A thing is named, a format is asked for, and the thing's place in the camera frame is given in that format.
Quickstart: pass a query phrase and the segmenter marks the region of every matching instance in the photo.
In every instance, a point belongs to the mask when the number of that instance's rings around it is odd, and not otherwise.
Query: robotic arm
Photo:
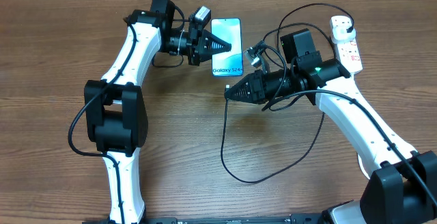
[[[231,50],[231,44],[203,29],[211,18],[208,8],[203,6],[189,17],[188,33],[171,28],[174,12],[175,5],[170,0],[153,0],[150,11],[135,10],[126,19],[133,30],[128,27],[126,41],[115,63],[101,81],[88,81],[85,86],[85,104],[106,88],[86,110],[87,131],[89,139],[96,142],[97,150],[118,162],[121,179],[119,183],[113,161],[104,158],[111,189],[111,213],[104,223],[144,221],[139,152],[147,137],[148,123],[141,86],[155,54],[160,51],[185,55],[188,64],[198,66],[200,62],[211,59],[213,54]],[[122,70],[122,75],[107,87],[119,70]],[[105,105],[113,103],[121,104],[122,112],[104,109]],[[117,197],[119,191],[122,203]]]
[[[419,154],[376,113],[361,95],[353,79],[353,74],[361,69],[353,63],[337,59],[322,61],[309,30],[304,29],[281,38],[286,60],[292,64],[291,70],[288,70],[290,73],[283,80],[284,70],[269,71],[268,64],[260,54],[265,50],[263,44],[260,42],[245,53],[254,66],[262,66],[263,70],[256,70],[233,87],[227,87],[225,98],[263,104],[274,98],[281,83],[283,86],[279,96],[283,99],[298,92],[320,90],[309,92],[307,98],[340,127],[362,158],[366,173],[371,176],[360,201],[344,203],[324,211],[317,223],[424,223],[435,219],[435,206],[417,179],[384,140],[370,118],[350,100],[354,99],[354,102],[369,112],[400,154],[418,172],[432,195],[437,194],[437,156],[433,152]],[[336,92],[351,99],[346,100],[323,91]]]

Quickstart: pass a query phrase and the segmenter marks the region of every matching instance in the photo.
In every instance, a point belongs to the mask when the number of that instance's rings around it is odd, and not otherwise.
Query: wooden table
[[[83,87],[112,65],[126,37],[122,21],[152,0],[0,0],[0,223],[80,223],[110,211],[101,159],[75,154],[67,131],[83,106]],[[363,95],[420,152],[437,150],[437,0],[172,0],[186,14],[198,6],[213,17],[242,20],[243,48],[254,45],[300,5],[339,5],[356,20],[364,70]],[[327,7],[308,8],[286,22],[329,31]],[[301,29],[284,30],[291,33]],[[326,40],[312,30],[323,59]],[[156,61],[177,62],[159,54]],[[245,60],[245,74],[254,71]],[[297,166],[258,185],[239,183],[220,162],[225,84],[211,63],[150,67],[143,85],[149,118],[141,148],[141,192],[147,215],[178,218],[282,216],[321,212],[359,199],[367,180],[356,152],[332,120]],[[237,176],[256,180],[301,157],[320,123],[302,99],[278,113],[229,105],[225,161]],[[85,122],[76,146],[95,151]]]

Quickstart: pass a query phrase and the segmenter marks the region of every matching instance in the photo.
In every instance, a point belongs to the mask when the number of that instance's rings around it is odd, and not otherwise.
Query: cable tie
[[[185,32],[185,29],[182,29],[182,31],[180,32],[180,36],[179,36],[179,44],[178,44],[178,55],[179,55],[179,50],[180,50],[180,40],[182,39],[182,34]]]

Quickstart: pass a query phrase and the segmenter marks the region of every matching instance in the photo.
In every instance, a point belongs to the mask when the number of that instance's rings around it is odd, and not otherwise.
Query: blue phone screen
[[[243,74],[241,51],[241,26],[239,18],[213,19],[211,32],[216,37],[231,43],[229,52],[212,56],[212,74],[214,76],[240,76]]]

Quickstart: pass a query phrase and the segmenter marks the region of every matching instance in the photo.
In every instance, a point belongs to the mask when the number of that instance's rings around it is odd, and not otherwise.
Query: white power strip
[[[335,45],[337,59],[343,66],[354,75],[363,70],[360,53],[356,44],[356,32],[353,30],[353,35],[346,33],[346,29],[352,25],[350,18],[347,16],[333,16],[330,19],[331,36]],[[338,39],[348,39],[346,42],[341,42]]]

